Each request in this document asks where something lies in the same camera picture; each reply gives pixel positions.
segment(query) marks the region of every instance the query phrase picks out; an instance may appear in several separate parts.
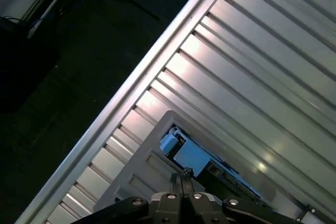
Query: corrugated metal panel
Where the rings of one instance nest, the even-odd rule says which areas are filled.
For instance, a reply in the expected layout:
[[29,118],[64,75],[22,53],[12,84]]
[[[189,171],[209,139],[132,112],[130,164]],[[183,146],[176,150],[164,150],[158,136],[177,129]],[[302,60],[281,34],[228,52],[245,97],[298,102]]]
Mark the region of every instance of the corrugated metal panel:
[[97,119],[107,123],[59,193],[90,164],[76,185],[96,201],[175,110],[336,220],[336,0],[191,3]]

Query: metal surface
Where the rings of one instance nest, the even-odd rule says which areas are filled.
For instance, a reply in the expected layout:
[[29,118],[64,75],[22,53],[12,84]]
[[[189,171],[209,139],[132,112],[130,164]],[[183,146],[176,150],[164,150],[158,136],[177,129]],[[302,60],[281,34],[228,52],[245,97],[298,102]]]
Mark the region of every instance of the metal surface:
[[239,204],[239,201],[236,200],[236,199],[231,199],[231,200],[229,200],[229,203],[233,206],[237,206]]
[[200,199],[202,197],[202,194],[194,194],[193,197],[195,199]]
[[167,110],[335,221],[335,52],[336,0],[190,0],[17,223],[83,215]]

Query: bolt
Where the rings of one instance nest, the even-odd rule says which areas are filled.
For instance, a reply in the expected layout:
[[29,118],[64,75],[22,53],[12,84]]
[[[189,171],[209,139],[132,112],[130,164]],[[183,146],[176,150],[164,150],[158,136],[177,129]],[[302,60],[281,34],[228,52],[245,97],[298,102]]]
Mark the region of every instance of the bolt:
[[132,204],[133,205],[141,205],[142,204],[142,200],[140,200],[140,199],[135,199],[134,201],[132,201]]
[[170,222],[170,219],[168,219],[168,218],[163,218],[163,219],[161,220],[161,222],[163,222],[163,223],[168,223],[168,222]]
[[176,198],[176,195],[174,195],[174,194],[169,194],[169,195],[167,196],[167,198],[168,198],[168,199],[175,199],[175,198]]
[[195,199],[200,199],[202,197],[202,194],[194,194]]
[[237,206],[239,204],[238,200],[236,200],[236,199],[229,200],[229,203],[233,206]]

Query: dark floor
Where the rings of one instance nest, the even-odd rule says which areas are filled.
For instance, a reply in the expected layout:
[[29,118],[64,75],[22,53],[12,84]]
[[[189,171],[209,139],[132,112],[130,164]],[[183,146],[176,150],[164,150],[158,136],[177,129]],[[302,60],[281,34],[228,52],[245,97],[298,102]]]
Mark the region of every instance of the dark floor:
[[136,1],[160,21],[112,0],[86,0],[64,16],[56,66],[17,112],[0,115],[0,223],[19,217],[187,2]]

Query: blue component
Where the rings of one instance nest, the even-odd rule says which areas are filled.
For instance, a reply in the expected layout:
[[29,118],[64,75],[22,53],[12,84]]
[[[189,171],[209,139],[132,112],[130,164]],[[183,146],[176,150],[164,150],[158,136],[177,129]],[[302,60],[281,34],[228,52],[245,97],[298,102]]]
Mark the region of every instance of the blue component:
[[187,140],[175,155],[174,160],[182,167],[192,168],[194,176],[197,177],[210,161],[210,155],[192,141]]
[[164,136],[164,138],[162,138],[160,143],[160,149],[163,151],[164,155],[167,155],[175,146],[175,144],[178,143],[178,140],[172,134],[167,134]]

